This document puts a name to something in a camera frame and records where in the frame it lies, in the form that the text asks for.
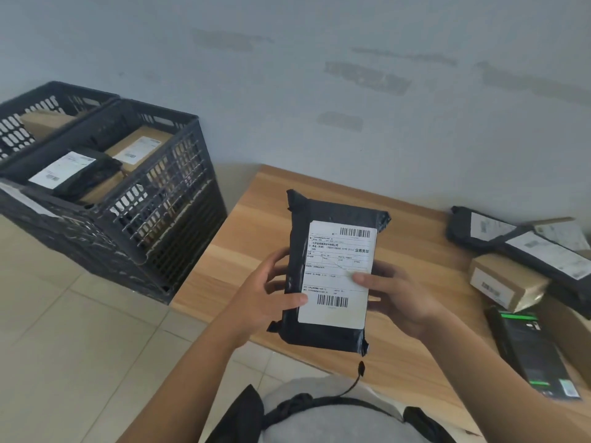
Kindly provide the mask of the person's left hand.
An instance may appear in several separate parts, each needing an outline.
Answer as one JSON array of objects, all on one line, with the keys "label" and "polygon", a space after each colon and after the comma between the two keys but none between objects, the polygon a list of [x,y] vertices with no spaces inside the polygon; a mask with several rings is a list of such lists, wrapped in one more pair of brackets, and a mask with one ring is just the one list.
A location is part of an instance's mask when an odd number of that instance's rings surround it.
[{"label": "person's left hand", "polygon": [[290,249],[282,247],[269,254],[251,272],[236,291],[223,311],[235,338],[235,346],[244,345],[253,334],[267,328],[282,313],[266,313],[265,303],[270,294],[285,293],[286,280],[278,279],[287,274],[287,265],[280,263],[289,255]]}]

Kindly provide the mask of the person's right hand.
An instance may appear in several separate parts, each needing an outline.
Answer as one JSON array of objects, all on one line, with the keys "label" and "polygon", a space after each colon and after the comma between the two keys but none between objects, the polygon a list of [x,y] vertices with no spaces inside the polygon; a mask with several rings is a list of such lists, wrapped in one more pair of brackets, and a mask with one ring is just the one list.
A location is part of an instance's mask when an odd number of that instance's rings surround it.
[{"label": "person's right hand", "polygon": [[368,290],[367,310],[389,318],[403,333],[425,342],[442,306],[401,267],[374,260],[371,275],[393,278],[390,292]]}]

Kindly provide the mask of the person's right forearm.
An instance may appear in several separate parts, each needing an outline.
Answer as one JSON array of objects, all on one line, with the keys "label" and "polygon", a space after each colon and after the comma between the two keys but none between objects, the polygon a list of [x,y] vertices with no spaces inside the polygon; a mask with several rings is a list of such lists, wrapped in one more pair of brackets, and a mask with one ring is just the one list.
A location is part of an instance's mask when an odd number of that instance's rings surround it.
[{"label": "person's right forearm", "polygon": [[590,435],[446,309],[425,317],[419,338],[488,443],[591,443]]}]

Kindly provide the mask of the person's left forearm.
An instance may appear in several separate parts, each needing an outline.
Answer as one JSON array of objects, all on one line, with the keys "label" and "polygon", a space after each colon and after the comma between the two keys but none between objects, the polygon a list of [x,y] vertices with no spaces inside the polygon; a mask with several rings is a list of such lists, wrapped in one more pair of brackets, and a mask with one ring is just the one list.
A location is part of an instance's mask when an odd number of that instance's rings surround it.
[{"label": "person's left forearm", "polygon": [[259,328],[246,315],[222,313],[181,357],[116,443],[196,443],[236,349]]}]

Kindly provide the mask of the grey shirt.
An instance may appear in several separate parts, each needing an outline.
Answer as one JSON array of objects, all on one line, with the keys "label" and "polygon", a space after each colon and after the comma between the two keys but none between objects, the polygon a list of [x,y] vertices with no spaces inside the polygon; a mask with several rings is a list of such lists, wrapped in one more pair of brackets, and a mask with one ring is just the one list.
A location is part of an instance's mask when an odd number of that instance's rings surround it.
[{"label": "grey shirt", "polygon": [[400,412],[371,388],[330,375],[289,381],[262,397],[251,385],[205,443],[456,443],[420,408]]}]

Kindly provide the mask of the small labelled cardboard box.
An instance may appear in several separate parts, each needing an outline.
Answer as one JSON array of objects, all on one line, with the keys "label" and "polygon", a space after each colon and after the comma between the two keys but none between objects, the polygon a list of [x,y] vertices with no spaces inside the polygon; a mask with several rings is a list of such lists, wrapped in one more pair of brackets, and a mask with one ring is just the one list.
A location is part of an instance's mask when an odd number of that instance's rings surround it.
[{"label": "small labelled cardboard box", "polygon": [[496,253],[474,258],[469,266],[470,285],[510,313],[537,305],[550,279]]}]

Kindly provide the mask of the large black plastic crate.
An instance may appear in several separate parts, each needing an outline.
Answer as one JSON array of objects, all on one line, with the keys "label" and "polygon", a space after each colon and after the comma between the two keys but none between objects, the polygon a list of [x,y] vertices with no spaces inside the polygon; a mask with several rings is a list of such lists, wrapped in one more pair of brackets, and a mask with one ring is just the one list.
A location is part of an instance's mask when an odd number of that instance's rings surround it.
[{"label": "large black plastic crate", "polygon": [[[169,304],[227,218],[200,119],[121,98],[68,125],[31,154],[0,168],[37,214],[0,190],[0,214],[93,275]],[[105,150],[141,126],[173,137],[99,204],[48,195],[27,180],[77,148]]]}]

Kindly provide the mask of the black and green box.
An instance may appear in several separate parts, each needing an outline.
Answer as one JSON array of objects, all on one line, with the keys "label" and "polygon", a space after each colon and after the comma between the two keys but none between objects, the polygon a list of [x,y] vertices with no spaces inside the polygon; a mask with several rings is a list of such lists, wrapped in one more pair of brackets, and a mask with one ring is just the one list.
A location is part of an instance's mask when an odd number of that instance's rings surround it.
[{"label": "black and green box", "polygon": [[532,309],[488,306],[484,316],[498,352],[530,387],[555,401],[582,401],[558,349]]}]

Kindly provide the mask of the long black mailer bag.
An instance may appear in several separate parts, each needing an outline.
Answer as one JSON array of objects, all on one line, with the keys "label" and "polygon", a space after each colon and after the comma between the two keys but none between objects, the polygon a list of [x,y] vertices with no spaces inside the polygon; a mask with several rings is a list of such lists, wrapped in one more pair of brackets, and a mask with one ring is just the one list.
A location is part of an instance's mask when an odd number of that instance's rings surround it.
[{"label": "long black mailer bag", "polygon": [[549,295],[591,320],[591,260],[539,235],[518,227],[489,241],[489,245],[550,279]]}]

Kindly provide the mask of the flat cardboard parcel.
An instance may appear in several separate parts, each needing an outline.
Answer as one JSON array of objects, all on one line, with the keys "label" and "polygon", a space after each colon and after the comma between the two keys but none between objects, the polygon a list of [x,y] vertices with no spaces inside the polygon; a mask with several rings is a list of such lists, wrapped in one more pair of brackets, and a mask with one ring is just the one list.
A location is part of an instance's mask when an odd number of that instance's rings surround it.
[{"label": "flat cardboard parcel", "polygon": [[530,225],[539,235],[591,260],[591,244],[575,218],[551,218],[524,225]]}]

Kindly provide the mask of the large cardboard box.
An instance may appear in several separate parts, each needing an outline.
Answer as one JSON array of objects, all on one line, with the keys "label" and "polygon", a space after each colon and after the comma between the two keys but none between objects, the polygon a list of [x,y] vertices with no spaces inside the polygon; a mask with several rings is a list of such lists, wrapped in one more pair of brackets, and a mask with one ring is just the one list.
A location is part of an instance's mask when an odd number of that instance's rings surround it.
[{"label": "large cardboard box", "polygon": [[548,295],[534,310],[543,330],[591,390],[591,320]]}]

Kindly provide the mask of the plain cardboard box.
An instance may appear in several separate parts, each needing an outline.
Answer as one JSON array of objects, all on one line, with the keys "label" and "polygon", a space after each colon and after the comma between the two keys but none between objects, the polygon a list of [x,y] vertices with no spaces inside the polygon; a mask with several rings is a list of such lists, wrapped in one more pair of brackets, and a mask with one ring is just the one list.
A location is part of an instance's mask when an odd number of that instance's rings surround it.
[{"label": "plain cardboard box", "polygon": [[78,201],[78,203],[81,205],[99,204],[111,191],[124,181],[125,177],[126,175],[124,172],[117,172],[109,179],[91,189]]}]

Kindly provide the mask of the small black mailer parcel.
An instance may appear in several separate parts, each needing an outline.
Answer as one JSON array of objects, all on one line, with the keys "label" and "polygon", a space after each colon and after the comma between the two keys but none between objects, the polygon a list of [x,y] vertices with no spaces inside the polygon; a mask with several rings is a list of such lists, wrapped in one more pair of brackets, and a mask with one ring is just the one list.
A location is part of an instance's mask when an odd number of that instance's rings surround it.
[{"label": "small black mailer parcel", "polygon": [[123,163],[106,153],[77,148],[50,163],[26,182],[42,192],[76,202],[122,170]]}]

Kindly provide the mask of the white paper crate label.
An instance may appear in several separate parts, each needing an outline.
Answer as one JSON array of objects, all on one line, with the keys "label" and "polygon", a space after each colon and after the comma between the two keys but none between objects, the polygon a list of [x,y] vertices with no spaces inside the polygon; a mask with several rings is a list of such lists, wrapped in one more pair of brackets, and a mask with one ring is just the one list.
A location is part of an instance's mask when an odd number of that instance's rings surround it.
[{"label": "white paper crate label", "polygon": [[41,206],[39,203],[24,195],[21,190],[15,186],[12,186],[9,182],[0,181],[0,190],[37,214],[45,215],[51,218],[60,218],[60,216],[52,213],[47,208]]}]

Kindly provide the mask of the brown cardboard box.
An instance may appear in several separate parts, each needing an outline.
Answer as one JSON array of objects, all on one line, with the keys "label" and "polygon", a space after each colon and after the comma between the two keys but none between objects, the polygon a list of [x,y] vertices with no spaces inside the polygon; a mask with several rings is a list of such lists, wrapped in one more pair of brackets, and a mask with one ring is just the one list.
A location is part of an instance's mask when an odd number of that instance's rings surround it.
[{"label": "brown cardboard box", "polygon": [[59,111],[36,110],[20,116],[25,130],[36,140],[40,141],[69,123],[78,119]]}]

